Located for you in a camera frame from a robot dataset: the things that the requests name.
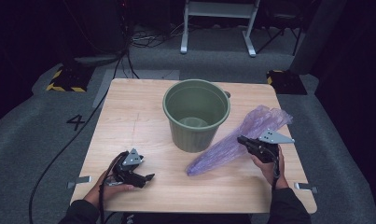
translucent purple bag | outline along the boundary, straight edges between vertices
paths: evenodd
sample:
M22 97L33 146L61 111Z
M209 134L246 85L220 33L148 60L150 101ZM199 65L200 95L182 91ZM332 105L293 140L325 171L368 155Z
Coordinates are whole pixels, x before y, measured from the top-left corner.
M277 131L291 122L292 116L284 110L259 105L245 116L238 128L194 160L186 170L187 175L203 174L246 154L246 147L237 142L239 135L255 139L268 129Z

person's left hand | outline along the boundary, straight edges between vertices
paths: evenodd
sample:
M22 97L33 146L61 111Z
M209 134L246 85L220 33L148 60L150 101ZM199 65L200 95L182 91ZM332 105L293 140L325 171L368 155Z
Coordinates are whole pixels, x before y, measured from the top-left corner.
M100 185L103 183L106 171L98 178L97 183L88 192L88 194L83 198L84 200L92 203L95 207L99 206L99 196L100 196ZM112 198L115 194L134 189L133 185L116 185L116 186L104 186L104 202Z

hand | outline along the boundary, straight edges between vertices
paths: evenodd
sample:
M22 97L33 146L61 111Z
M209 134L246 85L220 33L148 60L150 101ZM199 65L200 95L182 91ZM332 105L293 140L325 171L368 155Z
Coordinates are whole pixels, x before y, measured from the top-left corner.
M100 185L103 183L106 171L98 178L97 183L92 187L89 193L83 198L84 200L92 203L95 207L99 206ZM134 189L133 185L116 185L116 186L104 186L104 202L112 198L115 194Z
M289 185L287 184L285 176L284 176L284 170L285 170L284 155L283 155L281 148L280 147L278 148L279 148L278 154L279 154L280 178L278 178L275 188L285 189L285 188L289 188ZM261 170L267 182L269 182L269 184L272 185L272 181L274 179L274 173L273 173L274 163L273 162L263 163L258 157L254 155L251 155L251 159L254 162L254 164Z

black chair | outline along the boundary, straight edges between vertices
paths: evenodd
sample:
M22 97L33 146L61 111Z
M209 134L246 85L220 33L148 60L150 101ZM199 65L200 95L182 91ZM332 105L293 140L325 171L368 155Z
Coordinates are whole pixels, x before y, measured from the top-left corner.
M296 37L295 47L292 55L295 56L296 49L299 44L299 39L303 29L307 28L308 20L313 17L313 14L318 6L318 0L311 0L311 2L302 6L291 0L264 0L260 3L259 10L261 11L260 26L265 27L270 40L267 41L258 51L260 53L266 48L278 35L283 35L285 29L290 29L292 34ZM269 28L275 27L279 31L276 35L271 36Z

gray carpet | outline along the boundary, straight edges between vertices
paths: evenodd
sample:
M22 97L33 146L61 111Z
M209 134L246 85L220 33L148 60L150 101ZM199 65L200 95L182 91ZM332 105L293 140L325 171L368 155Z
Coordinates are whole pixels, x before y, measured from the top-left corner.
M265 31L259 30L251 37L256 48L268 38ZM293 61L294 38L289 32L256 58L248 56L240 29L194 31L186 55L179 53L180 40L177 36L155 48L131 47L137 75L141 71L142 78L266 83L268 70L285 70ZM122 64L131 77L127 60L123 59ZM75 125L66 121L76 115L82 120L89 118L115 65L96 68L88 92L45 91L57 64L35 83L33 97L0 120L0 223L28 222L28 202L36 180L77 133ZM118 69L118 76L124 76L122 66ZM177 75L168 77L170 72ZM312 215L313 223L376 223L369 185L313 95L318 80L310 75L301 79L308 95L278 95L278 99L294 117L289 130L307 178L319 190L314 194L318 210ZM34 223L57 223L64 216L73 193L66 183L78 177L100 112L101 108L43 178L35 194ZM267 217L254 214L252 222L265 223ZM118 218L113 217L109 223L118 223Z

